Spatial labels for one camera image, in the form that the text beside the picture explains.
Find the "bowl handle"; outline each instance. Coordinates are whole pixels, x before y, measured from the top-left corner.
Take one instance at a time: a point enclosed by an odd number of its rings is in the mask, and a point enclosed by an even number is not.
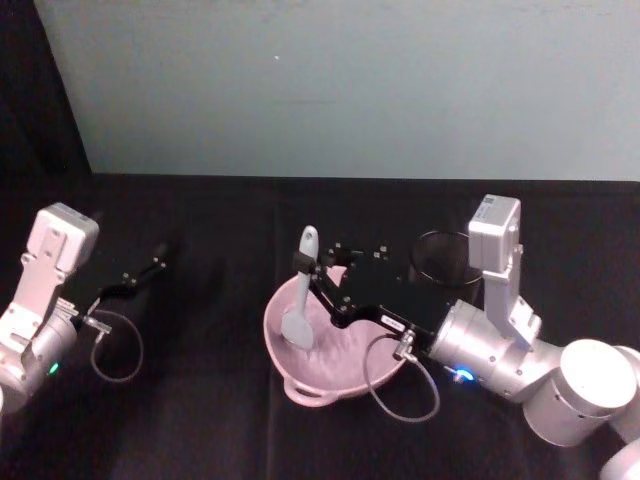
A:
[[[303,407],[325,407],[338,400],[338,395],[333,392],[321,390],[311,390],[308,387],[299,385],[292,378],[284,379],[284,393],[291,400]]]

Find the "table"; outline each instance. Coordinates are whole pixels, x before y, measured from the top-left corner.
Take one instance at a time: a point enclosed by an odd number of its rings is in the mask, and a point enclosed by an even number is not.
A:
[[[322,244],[404,248],[433,228],[464,230],[494,193],[523,202],[521,291],[542,338],[639,348],[637,183],[94,175],[0,187],[1,305],[36,211],[55,201],[101,212],[93,256],[63,295],[71,301],[141,266],[158,242],[181,245],[151,290],[111,304],[144,336],[139,377],[100,381],[88,363],[94,334],[82,331],[32,403],[4,418],[0,478],[587,479],[623,446],[605,427],[578,447],[552,447],[520,407],[433,366],[442,409],[427,424],[397,423],[368,396],[299,407],[271,365],[262,315],[293,275],[306,224]],[[428,407],[413,369],[381,394],[409,415]]]

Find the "pink bowl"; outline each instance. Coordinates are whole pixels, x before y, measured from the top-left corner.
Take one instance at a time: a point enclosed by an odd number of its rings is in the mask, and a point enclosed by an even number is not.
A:
[[[333,267],[329,276],[339,284],[344,270]],[[365,349],[375,337],[389,332],[367,320],[346,329],[336,328],[318,299],[309,294],[305,316],[313,329],[313,349],[306,352],[291,345],[280,333],[280,326],[283,314],[293,307],[296,283],[296,277],[284,283],[264,313],[264,340],[273,364],[284,378],[286,395],[305,407],[323,407],[340,398],[366,393],[362,373]],[[373,386],[382,385],[404,363],[393,358],[397,344],[393,339],[384,339],[372,348],[367,364]]]

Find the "black fabric surface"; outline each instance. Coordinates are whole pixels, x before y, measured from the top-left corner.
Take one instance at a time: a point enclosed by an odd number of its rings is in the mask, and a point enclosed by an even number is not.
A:
[[[0,478],[595,479],[623,446],[605,427],[578,447],[552,447],[520,407],[455,385],[433,364],[442,409],[427,424],[397,423],[368,396],[299,407],[271,365],[262,316],[292,276],[305,225],[325,247],[386,242],[401,252],[425,231],[464,230],[490,192],[523,201],[522,294],[542,337],[639,348],[635,183],[94,176],[0,187],[2,305],[34,215],[54,201],[101,213],[93,256],[65,290],[71,301],[143,265],[158,242],[181,246],[151,291],[110,305],[142,330],[140,376],[100,381],[88,365],[94,335],[82,332],[59,373],[3,419]],[[407,368],[381,393],[419,414],[430,408],[423,383]]]
[[[0,0],[0,175],[90,172],[33,1]]]

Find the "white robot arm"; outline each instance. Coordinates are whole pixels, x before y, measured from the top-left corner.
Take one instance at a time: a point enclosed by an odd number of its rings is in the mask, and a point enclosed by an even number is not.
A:
[[[554,445],[577,445],[609,423],[628,445],[601,479],[640,478],[640,353],[591,339],[564,348],[537,339],[541,320],[519,296],[519,221],[518,200],[484,198],[469,224],[469,258],[483,270],[485,311],[458,301],[429,356],[521,403],[533,431]]]
[[[98,224],[62,203],[42,209],[22,255],[23,273],[0,317],[2,413],[21,408],[76,340],[74,305],[59,297],[89,258]]]

